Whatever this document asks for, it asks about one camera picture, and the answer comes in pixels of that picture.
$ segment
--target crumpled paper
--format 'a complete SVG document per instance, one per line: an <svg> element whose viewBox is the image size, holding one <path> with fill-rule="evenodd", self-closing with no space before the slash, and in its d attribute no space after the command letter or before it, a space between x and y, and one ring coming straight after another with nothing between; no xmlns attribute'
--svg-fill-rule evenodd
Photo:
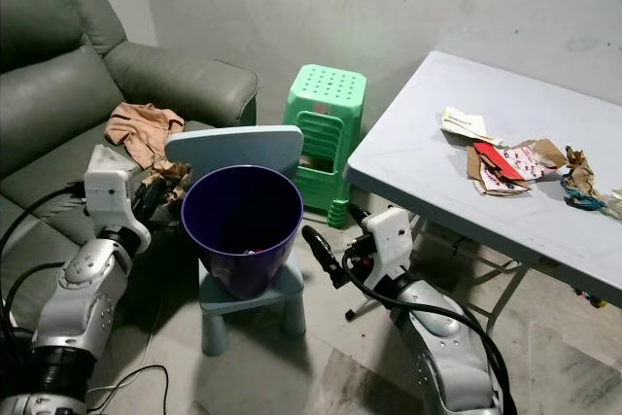
<svg viewBox="0 0 622 415"><path fill-rule="evenodd" d="M141 183L148 187L155 180L163 179L166 182L167 190L162 205L169 206L184 197L186 187L190 182L190 170L189 164L171 162L163 158L154 162L151 174Z"/></svg>
<svg viewBox="0 0 622 415"><path fill-rule="evenodd" d="M606 207L603 197L594 189L594 172L582 151L566 146L570 172L562 176L561 184L568 197L566 203L586 211L598 211Z"/></svg>

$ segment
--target grey leather sofa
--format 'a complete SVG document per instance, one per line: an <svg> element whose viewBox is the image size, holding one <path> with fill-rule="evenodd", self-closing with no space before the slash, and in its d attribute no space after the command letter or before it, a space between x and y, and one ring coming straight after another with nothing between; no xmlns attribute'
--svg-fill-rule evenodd
<svg viewBox="0 0 622 415"><path fill-rule="evenodd" d="M254 73L131 43L107 0L0 0L0 6L2 233L33 201L81 180L94 145L112 147L105 121L123 100L173 109L187 120L186 130L255 124ZM41 219L61 201L44 205L7 245L0 265L5 297L24 270L70 259L93 236L82 207ZM136 261L129 292L141 276L165 280L167 261L181 260L176 242L154 243L143 255L147 265ZM13 308L19 325L35 327L54 277L46 270L24 283Z"/></svg>

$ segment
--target chair leg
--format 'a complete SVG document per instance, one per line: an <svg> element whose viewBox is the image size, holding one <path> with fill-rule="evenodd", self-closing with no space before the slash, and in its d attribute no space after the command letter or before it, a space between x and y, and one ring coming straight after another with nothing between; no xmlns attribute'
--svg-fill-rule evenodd
<svg viewBox="0 0 622 415"><path fill-rule="evenodd" d="M285 302L281 329L289 336L302 335L306 331L302 294Z"/></svg>
<svg viewBox="0 0 622 415"><path fill-rule="evenodd" d="M229 337L222 316L203 315L201 348L205 355L217 356L226 350Z"/></svg>

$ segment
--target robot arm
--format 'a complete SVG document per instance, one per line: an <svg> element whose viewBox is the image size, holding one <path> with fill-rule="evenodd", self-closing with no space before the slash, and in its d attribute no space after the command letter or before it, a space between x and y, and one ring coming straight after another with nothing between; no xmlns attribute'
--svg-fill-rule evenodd
<svg viewBox="0 0 622 415"><path fill-rule="evenodd" d="M128 186L124 171L85 174L86 207L96 238L59 271L56 291L32 339L23 394L3 400L0 414L86 413L86 384L110 335L131 258L151 242L149 231L134 216ZM156 206L135 203L134 211L145 222Z"/></svg>
<svg viewBox="0 0 622 415"><path fill-rule="evenodd" d="M363 229L363 235L345 254L350 258L350 271L360 282L388 298L464 315L458 303L408 272L412 236L406 211L390 208L370 216L352 205L349 211ZM345 271L321 235L309 226L303 228L302 235L335 287L346 284ZM421 388L428 413L501 414L492 377L482 353L473 345L477 336L471 329L430 312L391 307L390 310L391 319L414 358L414 379Z"/></svg>

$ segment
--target paper scrap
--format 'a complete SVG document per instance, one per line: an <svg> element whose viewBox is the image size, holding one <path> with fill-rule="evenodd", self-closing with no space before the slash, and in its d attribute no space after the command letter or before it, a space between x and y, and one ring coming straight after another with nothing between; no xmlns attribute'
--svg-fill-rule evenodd
<svg viewBox="0 0 622 415"><path fill-rule="evenodd" d="M489 136L486 133L486 125L482 116L465 114L449 106L443 109L442 129L493 145L498 145L502 141L501 138Z"/></svg>
<svg viewBox="0 0 622 415"><path fill-rule="evenodd" d="M562 176L561 184L568 194L566 202L575 208L597 211L606 207L601 194L594 189L594 172L582 151L566 146L570 172Z"/></svg>
<svg viewBox="0 0 622 415"><path fill-rule="evenodd" d="M163 179L166 182L167 190L163 197L162 205L169 206L181 201L183 198L186 187L190 183L190 171L191 167L189 164L171 162L163 157L154 162L151 174L141 183L148 187L155 180Z"/></svg>
<svg viewBox="0 0 622 415"><path fill-rule="evenodd" d="M474 144L475 150L500 177L535 180L566 165L566 158L548 139L530 140L513 148L495 148L490 143Z"/></svg>
<svg viewBox="0 0 622 415"><path fill-rule="evenodd" d="M475 179L475 188L482 194L494 196L509 196L519 194L529 189L524 182L503 180L495 174L473 147L466 148L466 172L471 179Z"/></svg>

